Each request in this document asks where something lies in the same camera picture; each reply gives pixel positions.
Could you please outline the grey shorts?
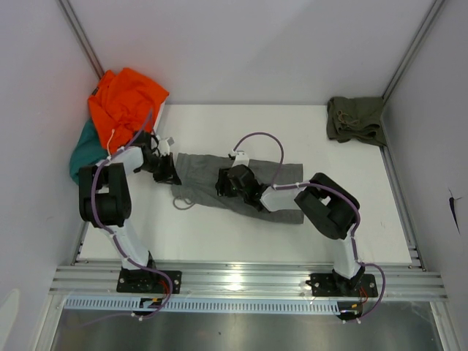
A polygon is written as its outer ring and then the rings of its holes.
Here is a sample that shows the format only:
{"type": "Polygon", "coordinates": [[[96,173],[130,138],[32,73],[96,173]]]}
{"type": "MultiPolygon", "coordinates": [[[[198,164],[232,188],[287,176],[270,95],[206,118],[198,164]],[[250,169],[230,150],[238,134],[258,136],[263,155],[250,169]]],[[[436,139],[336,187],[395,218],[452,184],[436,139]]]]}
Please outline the grey shorts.
{"type": "MultiPolygon", "coordinates": [[[[181,179],[181,185],[172,185],[174,198],[188,200],[196,205],[230,210],[242,216],[282,224],[303,224],[304,215],[300,210],[281,210],[268,213],[258,211],[245,204],[240,197],[218,196],[215,184],[218,181],[219,169],[231,167],[233,161],[227,157],[210,154],[185,154],[177,156],[175,169],[181,179]]],[[[267,184],[277,170],[275,162],[251,160],[249,167],[257,180],[267,184]]],[[[285,164],[276,178],[279,184],[291,184],[303,180],[302,164],[285,164]]]]}

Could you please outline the olive green shorts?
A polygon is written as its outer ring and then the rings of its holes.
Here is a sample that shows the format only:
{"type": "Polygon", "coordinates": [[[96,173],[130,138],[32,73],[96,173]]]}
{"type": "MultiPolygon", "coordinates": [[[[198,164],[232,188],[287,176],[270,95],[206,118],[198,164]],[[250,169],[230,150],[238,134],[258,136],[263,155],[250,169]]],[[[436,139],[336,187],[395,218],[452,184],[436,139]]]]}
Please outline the olive green shorts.
{"type": "Polygon", "coordinates": [[[381,97],[332,97],[327,103],[326,134],[329,140],[346,143],[357,140],[368,145],[387,145],[381,116],[381,97]]]}

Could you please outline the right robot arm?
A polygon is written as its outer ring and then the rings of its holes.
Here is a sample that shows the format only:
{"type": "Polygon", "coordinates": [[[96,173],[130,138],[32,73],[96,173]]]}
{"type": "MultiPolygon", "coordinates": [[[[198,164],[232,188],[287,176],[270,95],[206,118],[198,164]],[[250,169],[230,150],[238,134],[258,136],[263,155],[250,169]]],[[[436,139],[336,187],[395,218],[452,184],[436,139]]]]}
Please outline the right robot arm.
{"type": "Polygon", "coordinates": [[[350,295],[360,287],[365,272],[359,262],[355,231],[361,223],[359,202],[324,173],[295,184],[262,184],[246,165],[219,170],[216,191],[240,197],[258,211],[299,210],[319,233],[334,242],[334,287],[350,295]]]}

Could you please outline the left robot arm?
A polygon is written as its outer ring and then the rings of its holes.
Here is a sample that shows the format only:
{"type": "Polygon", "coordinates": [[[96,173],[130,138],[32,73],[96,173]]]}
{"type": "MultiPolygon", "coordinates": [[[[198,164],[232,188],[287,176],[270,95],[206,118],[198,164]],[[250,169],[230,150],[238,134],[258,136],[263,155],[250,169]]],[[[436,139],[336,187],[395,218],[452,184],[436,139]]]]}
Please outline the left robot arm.
{"type": "Polygon", "coordinates": [[[121,267],[135,271],[133,284],[149,293],[159,283],[150,251],[130,221],[132,199],[127,176],[145,171],[161,184],[180,185],[171,137],[140,132],[130,142],[94,165],[79,169],[79,211],[82,219],[106,234],[121,259],[121,267]]]}

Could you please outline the teal shorts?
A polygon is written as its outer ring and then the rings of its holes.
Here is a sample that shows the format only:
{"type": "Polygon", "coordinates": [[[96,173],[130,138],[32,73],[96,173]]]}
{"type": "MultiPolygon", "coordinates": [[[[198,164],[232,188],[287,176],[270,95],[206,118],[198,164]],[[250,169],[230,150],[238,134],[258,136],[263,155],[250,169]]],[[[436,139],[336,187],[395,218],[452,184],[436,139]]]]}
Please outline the teal shorts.
{"type": "Polygon", "coordinates": [[[69,160],[69,175],[79,184],[79,170],[87,165],[95,165],[107,157],[107,151],[99,141],[99,135],[91,119],[83,126],[80,138],[69,160]]]}

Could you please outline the orange shorts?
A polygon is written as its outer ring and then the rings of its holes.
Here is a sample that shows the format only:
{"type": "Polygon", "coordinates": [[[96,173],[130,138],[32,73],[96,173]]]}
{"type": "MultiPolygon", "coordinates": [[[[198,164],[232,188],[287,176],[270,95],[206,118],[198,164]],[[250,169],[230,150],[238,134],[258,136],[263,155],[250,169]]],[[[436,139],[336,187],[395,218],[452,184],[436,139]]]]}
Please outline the orange shorts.
{"type": "Polygon", "coordinates": [[[138,130],[150,132],[169,95],[157,82],[128,67],[118,73],[106,71],[88,98],[101,146],[113,154],[138,130]]]}

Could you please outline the white plastic basket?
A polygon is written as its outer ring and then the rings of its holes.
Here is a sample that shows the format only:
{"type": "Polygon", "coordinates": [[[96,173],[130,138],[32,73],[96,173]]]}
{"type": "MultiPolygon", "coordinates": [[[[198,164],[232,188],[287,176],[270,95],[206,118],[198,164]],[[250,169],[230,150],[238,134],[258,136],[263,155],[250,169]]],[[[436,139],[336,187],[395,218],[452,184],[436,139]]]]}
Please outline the white plastic basket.
{"type": "Polygon", "coordinates": [[[152,126],[152,131],[153,131],[154,134],[156,134],[156,132],[158,130],[158,127],[159,127],[159,124],[160,124],[160,122],[162,120],[166,102],[167,102],[167,100],[165,99],[159,106],[158,113],[157,113],[157,116],[155,118],[155,122],[154,122],[154,124],[152,126]]]}

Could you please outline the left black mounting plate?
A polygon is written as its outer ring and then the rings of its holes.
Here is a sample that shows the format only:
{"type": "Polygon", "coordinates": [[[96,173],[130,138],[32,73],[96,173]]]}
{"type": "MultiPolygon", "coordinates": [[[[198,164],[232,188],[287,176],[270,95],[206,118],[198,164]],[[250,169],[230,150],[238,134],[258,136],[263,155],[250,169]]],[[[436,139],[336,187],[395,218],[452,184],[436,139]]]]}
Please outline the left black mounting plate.
{"type": "Polygon", "coordinates": [[[163,294],[169,289],[165,277],[149,271],[122,268],[119,274],[116,291],[118,293],[154,293],[163,294]]]}

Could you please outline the black mounting plate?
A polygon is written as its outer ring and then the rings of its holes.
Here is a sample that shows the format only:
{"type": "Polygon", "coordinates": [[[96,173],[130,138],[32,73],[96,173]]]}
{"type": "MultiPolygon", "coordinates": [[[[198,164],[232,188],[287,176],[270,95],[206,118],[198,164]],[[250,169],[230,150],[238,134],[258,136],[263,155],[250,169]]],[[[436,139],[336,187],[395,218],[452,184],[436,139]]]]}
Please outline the black mounting plate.
{"type": "Polygon", "coordinates": [[[149,271],[122,268],[119,274],[116,291],[118,293],[154,293],[163,294],[169,289],[165,277],[149,271]]]}
{"type": "Polygon", "coordinates": [[[311,273],[305,282],[311,287],[314,297],[376,298],[379,293],[377,283],[372,274],[358,274],[352,279],[346,279],[334,271],[332,273],[311,273]]]}

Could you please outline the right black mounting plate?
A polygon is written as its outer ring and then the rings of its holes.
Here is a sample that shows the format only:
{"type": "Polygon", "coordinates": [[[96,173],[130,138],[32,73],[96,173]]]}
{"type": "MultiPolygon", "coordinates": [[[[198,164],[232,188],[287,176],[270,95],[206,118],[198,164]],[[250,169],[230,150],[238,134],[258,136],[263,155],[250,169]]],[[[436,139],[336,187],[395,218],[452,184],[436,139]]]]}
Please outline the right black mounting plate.
{"type": "Polygon", "coordinates": [[[379,293],[377,283],[372,274],[358,274],[352,279],[346,279],[334,271],[332,273],[311,273],[305,282],[311,287],[314,297],[376,298],[379,293]]]}

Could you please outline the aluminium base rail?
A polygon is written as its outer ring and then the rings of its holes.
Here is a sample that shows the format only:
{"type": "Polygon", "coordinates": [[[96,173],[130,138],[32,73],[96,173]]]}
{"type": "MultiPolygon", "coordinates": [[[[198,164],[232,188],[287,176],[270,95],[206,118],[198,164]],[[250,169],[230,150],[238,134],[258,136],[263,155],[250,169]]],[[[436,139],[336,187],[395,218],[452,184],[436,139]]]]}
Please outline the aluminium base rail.
{"type": "MultiPolygon", "coordinates": [[[[306,280],[311,273],[327,273],[327,264],[201,263],[160,261],[163,271],[181,271],[180,294],[188,298],[237,298],[298,300],[311,294],[306,280]]],[[[116,295],[120,271],[117,260],[79,261],[56,269],[51,295],[116,295]]],[[[374,274],[385,285],[384,301],[447,301],[440,273],[422,268],[390,266],[374,274]]]]}

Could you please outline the left aluminium corner post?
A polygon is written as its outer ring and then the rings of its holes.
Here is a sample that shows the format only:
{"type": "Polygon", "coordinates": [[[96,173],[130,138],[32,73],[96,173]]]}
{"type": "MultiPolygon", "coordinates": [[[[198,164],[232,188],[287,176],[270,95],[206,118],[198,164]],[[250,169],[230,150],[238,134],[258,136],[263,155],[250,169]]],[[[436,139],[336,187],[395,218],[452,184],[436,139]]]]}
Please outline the left aluminium corner post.
{"type": "Polygon", "coordinates": [[[82,23],[80,22],[80,19],[76,14],[74,7],[72,6],[72,2],[69,0],[58,0],[57,4],[60,10],[62,11],[65,21],[69,25],[72,33],[78,41],[78,44],[81,50],[83,51],[83,54],[87,58],[92,68],[92,71],[100,80],[103,77],[105,70],[103,69],[98,55],[96,54],[91,44],[91,41],[89,40],[88,35],[86,34],[86,31],[82,23]]]}

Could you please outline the aluminium corner post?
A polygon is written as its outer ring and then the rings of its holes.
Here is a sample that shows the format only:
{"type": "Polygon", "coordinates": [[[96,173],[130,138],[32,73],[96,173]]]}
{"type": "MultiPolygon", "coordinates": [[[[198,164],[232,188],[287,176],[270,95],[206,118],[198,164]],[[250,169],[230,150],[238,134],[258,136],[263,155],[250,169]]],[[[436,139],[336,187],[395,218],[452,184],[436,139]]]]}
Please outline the aluminium corner post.
{"type": "Polygon", "coordinates": [[[87,58],[92,68],[92,71],[100,80],[103,77],[105,70],[103,69],[98,55],[96,54],[91,44],[91,41],[89,40],[88,35],[86,34],[86,31],[82,23],[80,22],[80,19],[76,14],[74,7],[72,6],[72,2],[69,0],[58,0],[57,4],[60,10],[62,11],[65,21],[69,25],[72,33],[78,41],[78,44],[81,50],[83,51],[83,54],[87,58]]]}
{"type": "Polygon", "coordinates": [[[448,1],[446,0],[434,0],[431,2],[429,9],[423,16],[422,21],[417,27],[415,34],[409,42],[407,49],[404,51],[394,73],[392,74],[389,83],[385,87],[382,93],[383,105],[386,105],[393,93],[395,92],[398,84],[401,82],[410,65],[415,60],[418,52],[423,47],[429,33],[439,16],[442,14],[445,5],[448,1]]]}

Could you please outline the right aluminium corner post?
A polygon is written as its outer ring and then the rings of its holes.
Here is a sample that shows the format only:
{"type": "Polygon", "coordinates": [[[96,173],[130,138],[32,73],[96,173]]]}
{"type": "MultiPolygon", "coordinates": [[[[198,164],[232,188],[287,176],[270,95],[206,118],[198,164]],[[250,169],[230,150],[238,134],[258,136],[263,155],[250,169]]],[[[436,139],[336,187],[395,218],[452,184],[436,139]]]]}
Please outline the right aluminium corner post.
{"type": "Polygon", "coordinates": [[[401,82],[410,65],[415,60],[418,52],[423,47],[429,33],[439,16],[442,14],[445,5],[448,1],[446,0],[434,0],[431,2],[429,9],[423,16],[422,21],[417,27],[415,34],[409,42],[407,49],[404,51],[394,73],[392,74],[389,83],[385,87],[382,93],[383,105],[386,105],[393,93],[395,92],[398,84],[401,82]]]}

